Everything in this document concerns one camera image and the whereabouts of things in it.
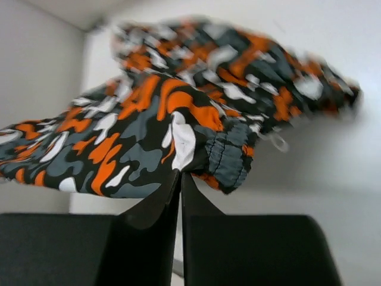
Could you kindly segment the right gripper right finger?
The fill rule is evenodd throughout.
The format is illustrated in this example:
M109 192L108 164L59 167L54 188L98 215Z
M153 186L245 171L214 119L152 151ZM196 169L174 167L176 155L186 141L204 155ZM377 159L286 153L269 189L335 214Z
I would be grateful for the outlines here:
M341 285L311 216L225 214L189 174L181 194L186 285Z

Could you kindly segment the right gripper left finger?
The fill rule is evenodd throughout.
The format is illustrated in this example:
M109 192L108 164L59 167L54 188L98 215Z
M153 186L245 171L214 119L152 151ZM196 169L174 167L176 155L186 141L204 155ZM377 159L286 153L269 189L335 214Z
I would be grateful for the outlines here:
M170 285L179 173L118 215L4 213L2 285Z

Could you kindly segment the orange camouflage shorts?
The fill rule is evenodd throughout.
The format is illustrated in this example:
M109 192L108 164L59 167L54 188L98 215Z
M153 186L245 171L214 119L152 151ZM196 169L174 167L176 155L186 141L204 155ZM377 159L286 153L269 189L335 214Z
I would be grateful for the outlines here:
M229 194L254 147L315 114L353 110L360 87L258 33L203 18L125 24L122 73L60 115L1 130L1 180L110 198L144 198L174 171Z

